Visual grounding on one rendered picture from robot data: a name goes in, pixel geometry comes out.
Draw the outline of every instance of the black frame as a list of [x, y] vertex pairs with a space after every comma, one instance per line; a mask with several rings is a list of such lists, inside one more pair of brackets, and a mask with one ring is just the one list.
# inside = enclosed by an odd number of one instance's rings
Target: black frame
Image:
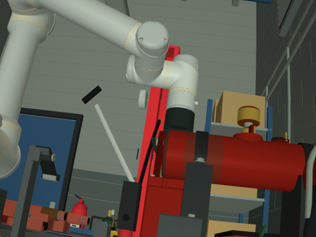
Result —
[[48, 110], [28, 109], [28, 108], [21, 108], [20, 114], [39, 116], [39, 117], [49, 117], [49, 118], [55, 118], [55, 119], [68, 119], [68, 120], [76, 121], [73, 138], [71, 140], [67, 165], [66, 165], [63, 187], [60, 194], [59, 206], [58, 206], [58, 210], [65, 211], [71, 175], [73, 172], [77, 146], [78, 146], [81, 126], [83, 122], [83, 115], [48, 111]]

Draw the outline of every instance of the white cable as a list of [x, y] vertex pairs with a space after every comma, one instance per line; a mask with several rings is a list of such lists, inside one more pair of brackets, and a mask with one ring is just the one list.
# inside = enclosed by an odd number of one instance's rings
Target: white cable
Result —
[[105, 120], [105, 118], [103, 116], [103, 113], [102, 113], [102, 111], [100, 109], [100, 106], [98, 104], [96, 104], [94, 107], [95, 107], [95, 110], [98, 113], [98, 116], [99, 116], [99, 118], [100, 118], [100, 120], [101, 120], [101, 122], [103, 124], [103, 127], [104, 127], [104, 129], [105, 129], [105, 131], [106, 131], [106, 133], [107, 133], [107, 135], [108, 135], [108, 137], [110, 139], [110, 142], [111, 142], [111, 144], [112, 144], [112, 146], [113, 146], [113, 148], [114, 148], [114, 150], [115, 150], [115, 152], [116, 152], [116, 154], [118, 156], [118, 160], [120, 161], [120, 164], [123, 167], [123, 170], [125, 171], [125, 174], [126, 174], [128, 180], [130, 182], [135, 182], [135, 180], [134, 180], [132, 174], [130, 173], [129, 168], [128, 168], [125, 160], [124, 160], [124, 157], [123, 157], [122, 153], [119, 150], [117, 142], [115, 141], [114, 136], [113, 136], [113, 134], [112, 134], [112, 132], [111, 132], [109, 126], [108, 126], [108, 123], [107, 123], [107, 121]]
[[306, 197], [305, 197], [305, 218], [311, 217], [313, 203], [313, 167], [316, 157], [316, 146], [312, 149], [306, 165]]

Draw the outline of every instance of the shelf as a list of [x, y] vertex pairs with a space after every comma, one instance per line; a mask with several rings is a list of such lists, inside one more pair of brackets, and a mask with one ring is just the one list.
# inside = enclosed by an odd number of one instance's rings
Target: shelf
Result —
[[263, 198], [211, 194], [209, 210], [229, 213], [247, 213], [262, 206], [264, 201]]
[[[211, 135], [219, 135], [219, 136], [227, 136], [232, 137], [237, 133], [241, 133], [243, 127], [239, 125], [233, 124], [225, 124], [225, 123], [218, 123], [212, 122], [211, 123]], [[268, 129], [256, 127], [256, 133], [263, 137], [263, 140], [266, 140], [266, 134]]]

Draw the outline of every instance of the green object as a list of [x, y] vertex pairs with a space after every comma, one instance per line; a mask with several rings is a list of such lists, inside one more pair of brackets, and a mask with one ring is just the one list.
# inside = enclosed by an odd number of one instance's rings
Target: green object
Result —
[[265, 225], [261, 228], [261, 231], [260, 231], [259, 237], [263, 237], [263, 234], [265, 233], [266, 228], [267, 228], [267, 224], [265, 224]]
[[[102, 220], [101, 221], [102, 223], [108, 223], [108, 224], [113, 224], [113, 218], [108, 216], [106, 219]], [[117, 227], [115, 225], [115, 221], [114, 221], [114, 224], [113, 224], [113, 227], [114, 227], [114, 230], [117, 231]]]

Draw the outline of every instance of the red column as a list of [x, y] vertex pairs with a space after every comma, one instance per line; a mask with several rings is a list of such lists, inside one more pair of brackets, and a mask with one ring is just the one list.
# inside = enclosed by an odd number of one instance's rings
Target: red column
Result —
[[[180, 47], [169, 46], [169, 50], [166, 54], [166, 60], [172, 61], [173, 58], [178, 54], [180, 54]], [[140, 158], [139, 158], [137, 182], [139, 181], [139, 178], [140, 178], [140, 175], [142, 172], [142, 168], [143, 168], [143, 164], [144, 164], [144, 160], [146, 157], [147, 149], [148, 149], [148, 146], [150, 143], [150, 139], [153, 135], [155, 125], [156, 125], [158, 119], [161, 120], [161, 124], [160, 124], [157, 135], [159, 135], [160, 131], [163, 131], [164, 117], [165, 117], [165, 113], [166, 113], [166, 106], [167, 106], [167, 99], [168, 99], [168, 92], [169, 92], [169, 90], [167, 90], [167, 89], [160, 89], [160, 88], [151, 87], [149, 101], [148, 101], [148, 107], [147, 107], [147, 115], [146, 115], [146, 122], [145, 122], [145, 128], [144, 128], [142, 150], [141, 150]], [[151, 167], [153, 167], [155, 164], [155, 159], [156, 159], [156, 154], [154, 153], [153, 162], [151, 163], [151, 159], [149, 160], [149, 164], [147, 166], [144, 181], [142, 184], [142, 194], [141, 194], [141, 199], [140, 199], [140, 204], [139, 204], [137, 227], [136, 227], [136, 231], [133, 233], [133, 237], [140, 236], [148, 176], [150, 174]]]

